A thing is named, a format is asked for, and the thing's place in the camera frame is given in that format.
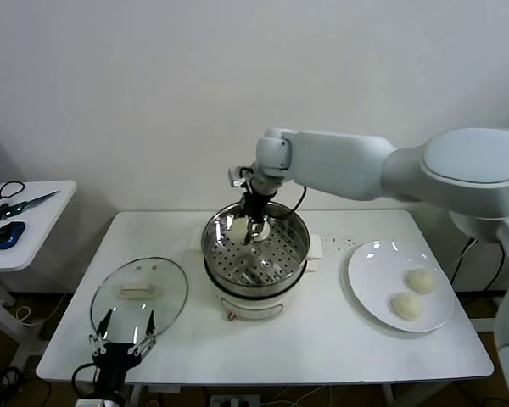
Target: white plate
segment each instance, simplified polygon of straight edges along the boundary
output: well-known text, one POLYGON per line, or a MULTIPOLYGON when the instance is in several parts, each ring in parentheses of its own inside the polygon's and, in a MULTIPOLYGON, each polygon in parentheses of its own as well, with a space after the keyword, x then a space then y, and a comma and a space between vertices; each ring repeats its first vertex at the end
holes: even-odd
POLYGON ((362 305, 382 322, 409 332, 428 332, 449 320, 455 294, 445 273, 426 254, 399 242, 376 241, 360 246, 349 262, 349 282, 362 305), (390 300, 399 293, 414 293, 406 283, 409 270, 432 270, 437 281, 430 294, 417 296, 422 314, 414 321, 399 317, 390 300))

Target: glass lid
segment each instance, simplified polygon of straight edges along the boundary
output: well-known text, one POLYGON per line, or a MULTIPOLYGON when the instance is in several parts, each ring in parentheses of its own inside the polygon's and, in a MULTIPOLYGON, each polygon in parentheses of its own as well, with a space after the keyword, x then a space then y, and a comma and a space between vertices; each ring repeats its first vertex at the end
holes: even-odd
POLYGON ((154 334, 168 329, 187 301, 188 283, 183 269, 160 257, 137 259, 108 276, 94 294, 91 323, 94 331, 111 310, 103 339, 113 343, 140 343, 151 313, 154 334))

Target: white wall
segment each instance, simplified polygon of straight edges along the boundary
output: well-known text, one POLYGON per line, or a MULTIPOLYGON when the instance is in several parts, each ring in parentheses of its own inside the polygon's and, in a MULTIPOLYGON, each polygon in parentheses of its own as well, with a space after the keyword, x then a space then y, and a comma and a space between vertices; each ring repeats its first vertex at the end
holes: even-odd
MULTIPOLYGON (((117 210, 236 200, 227 167, 274 125, 399 147, 509 126, 509 0, 0 0, 0 181, 80 187, 44 280, 12 287, 73 288, 117 210)), ((397 205, 309 192, 304 208, 397 205)), ((431 233, 440 213, 417 213, 431 233)))

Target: white robotic arm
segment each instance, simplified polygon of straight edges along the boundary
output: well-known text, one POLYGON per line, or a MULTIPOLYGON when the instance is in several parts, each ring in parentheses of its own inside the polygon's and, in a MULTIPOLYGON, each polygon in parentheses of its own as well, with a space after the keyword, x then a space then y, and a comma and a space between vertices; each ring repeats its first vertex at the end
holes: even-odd
MULTIPOLYGON (((269 129, 252 171, 259 196, 273 197, 294 180, 348 199, 436 204, 468 236, 501 242, 509 257, 509 130, 453 130, 397 149, 381 137, 269 129)), ((509 384, 509 290, 495 338, 509 384)))

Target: blue computer mouse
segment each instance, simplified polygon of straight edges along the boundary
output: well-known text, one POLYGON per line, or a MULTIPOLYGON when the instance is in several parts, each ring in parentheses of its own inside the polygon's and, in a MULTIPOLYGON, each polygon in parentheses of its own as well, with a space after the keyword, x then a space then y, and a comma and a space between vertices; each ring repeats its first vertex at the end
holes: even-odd
POLYGON ((0 250, 12 248, 25 231, 25 222, 9 222, 0 228, 0 250))

